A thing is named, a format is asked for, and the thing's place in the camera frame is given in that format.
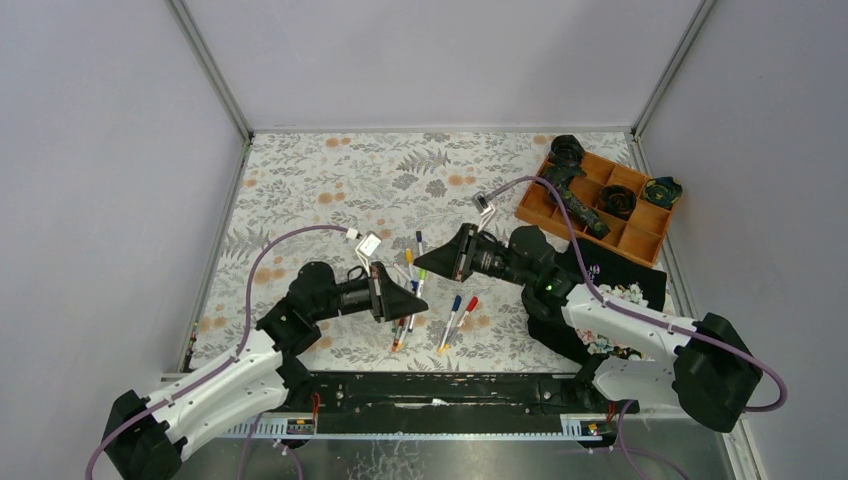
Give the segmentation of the white pen blue end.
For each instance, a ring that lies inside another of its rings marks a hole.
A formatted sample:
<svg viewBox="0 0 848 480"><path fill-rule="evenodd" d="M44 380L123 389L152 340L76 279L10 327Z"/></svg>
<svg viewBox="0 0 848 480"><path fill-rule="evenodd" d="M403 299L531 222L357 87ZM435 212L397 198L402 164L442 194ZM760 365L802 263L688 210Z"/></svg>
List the white pen blue end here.
<svg viewBox="0 0 848 480"><path fill-rule="evenodd" d="M445 348L445 345L446 345L446 342L447 342L447 337L448 337L448 335L451 331L453 321L456 318L456 315L459 311L459 307L461 306L461 303L462 303L462 297L459 294L457 294L454 297L453 304L452 304L452 307L450 309L448 319L445 323L445 327L444 327L443 332L442 332L442 337L441 337L441 340L440 340L438 348L437 348L438 354L441 354L444 351L444 348Z"/></svg>

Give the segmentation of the white pen yellow cap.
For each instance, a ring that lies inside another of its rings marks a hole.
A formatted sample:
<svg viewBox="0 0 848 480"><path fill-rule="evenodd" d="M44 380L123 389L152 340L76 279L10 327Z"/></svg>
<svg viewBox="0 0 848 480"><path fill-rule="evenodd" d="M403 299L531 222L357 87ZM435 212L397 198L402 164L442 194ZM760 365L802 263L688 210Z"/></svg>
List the white pen yellow cap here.
<svg viewBox="0 0 848 480"><path fill-rule="evenodd" d="M416 274L416 272L415 272L415 267L414 267L414 254L413 254L413 252L412 252L412 250L411 250L411 249L406 249L406 250L405 250L405 257L406 257L406 261L407 261L407 267L408 267L408 273L409 273L409 280L410 280L411 282L416 282L416 281L418 280L418 275L417 275L417 274Z"/></svg>

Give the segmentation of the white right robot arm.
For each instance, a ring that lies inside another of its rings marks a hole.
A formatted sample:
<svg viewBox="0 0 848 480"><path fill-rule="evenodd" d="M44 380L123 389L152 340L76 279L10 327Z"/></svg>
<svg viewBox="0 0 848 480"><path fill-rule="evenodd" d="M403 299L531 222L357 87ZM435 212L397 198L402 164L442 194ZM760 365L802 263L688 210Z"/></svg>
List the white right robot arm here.
<svg viewBox="0 0 848 480"><path fill-rule="evenodd" d="M763 376L725 318L601 300L579 269L577 248L556 251L536 226L519 227L502 243L465 223L414 264L457 282L479 273L521 286L530 336L579 364L583 380L609 401L677 407L728 433Z"/></svg>

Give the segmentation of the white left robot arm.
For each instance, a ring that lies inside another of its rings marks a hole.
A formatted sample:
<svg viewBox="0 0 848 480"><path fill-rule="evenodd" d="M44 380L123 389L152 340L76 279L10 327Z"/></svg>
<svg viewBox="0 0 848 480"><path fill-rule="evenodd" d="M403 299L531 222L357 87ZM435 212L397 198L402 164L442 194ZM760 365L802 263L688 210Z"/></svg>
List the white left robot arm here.
<svg viewBox="0 0 848 480"><path fill-rule="evenodd" d="M104 452L124 479L170 479L211 439L307 396L313 375L298 356L320 338L319 322L359 312L388 322L427 309L380 262L342 283L330 265L310 262L244 342L167 387L116 399Z"/></svg>

